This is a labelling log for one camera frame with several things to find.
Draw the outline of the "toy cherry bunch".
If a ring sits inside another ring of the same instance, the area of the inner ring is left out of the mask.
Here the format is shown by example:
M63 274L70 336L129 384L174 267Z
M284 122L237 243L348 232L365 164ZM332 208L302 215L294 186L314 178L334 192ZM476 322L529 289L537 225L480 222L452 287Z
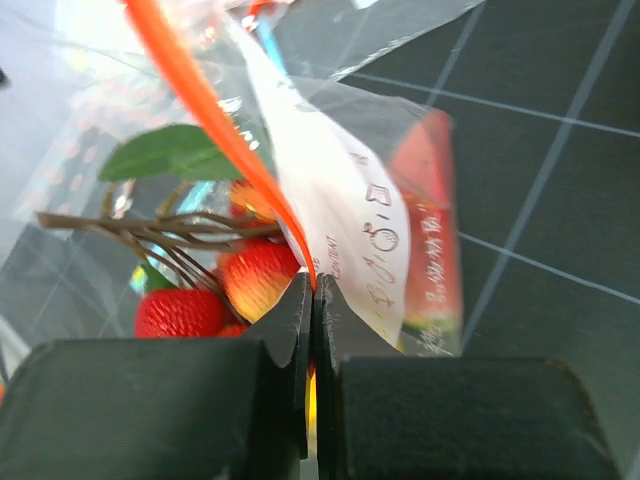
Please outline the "toy cherry bunch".
M91 218L39 212L49 230L100 234L140 259L137 338L235 336L281 298L300 263L276 214L204 131L172 124L119 144L99 172L113 187L159 174L178 179L149 218L104 207Z

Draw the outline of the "toy watermelon slice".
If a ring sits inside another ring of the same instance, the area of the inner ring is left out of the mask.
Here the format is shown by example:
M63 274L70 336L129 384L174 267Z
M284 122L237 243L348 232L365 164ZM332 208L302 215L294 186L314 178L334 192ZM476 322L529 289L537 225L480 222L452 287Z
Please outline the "toy watermelon slice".
M405 321L456 332L462 324L462 287L456 239L455 167L450 118L431 110L397 146L387 166L409 216Z

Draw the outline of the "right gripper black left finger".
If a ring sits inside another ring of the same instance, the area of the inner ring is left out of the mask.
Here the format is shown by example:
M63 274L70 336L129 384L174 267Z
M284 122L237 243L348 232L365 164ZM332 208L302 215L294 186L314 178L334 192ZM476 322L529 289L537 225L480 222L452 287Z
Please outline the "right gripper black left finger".
M56 340L1 404L5 479L296 479L313 294L298 274L237 337Z

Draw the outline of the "orange-zipper clear zip bag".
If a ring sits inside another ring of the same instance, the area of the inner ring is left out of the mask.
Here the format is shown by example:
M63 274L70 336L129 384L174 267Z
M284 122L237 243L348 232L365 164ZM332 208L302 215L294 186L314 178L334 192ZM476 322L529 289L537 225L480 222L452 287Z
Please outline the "orange-zipper clear zip bag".
M156 66L128 1L1 5L1 340L17 357L58 339L132 337L139 257L100 234L49 230L39 212L149 218L177 186L159 174L98 175L132 137L172 124L205 129ZM272 182L260 187L298 273L332 276L349 307L408 355L456 356L458 331L405 321L409 216L387 166L431 102L375 94L348 75L480 10L477 1L162 1L166 44L189 55L232 140ZM288 74L249 19L265 13ZM234 116L219 105L239 100Z

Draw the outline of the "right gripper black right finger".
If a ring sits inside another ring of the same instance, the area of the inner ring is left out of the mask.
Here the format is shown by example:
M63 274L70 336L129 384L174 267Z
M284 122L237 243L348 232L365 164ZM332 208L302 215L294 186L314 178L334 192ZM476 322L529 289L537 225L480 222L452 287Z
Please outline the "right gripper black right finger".
M318 278L323 479L616 479L592 402L562 362L405 356Z

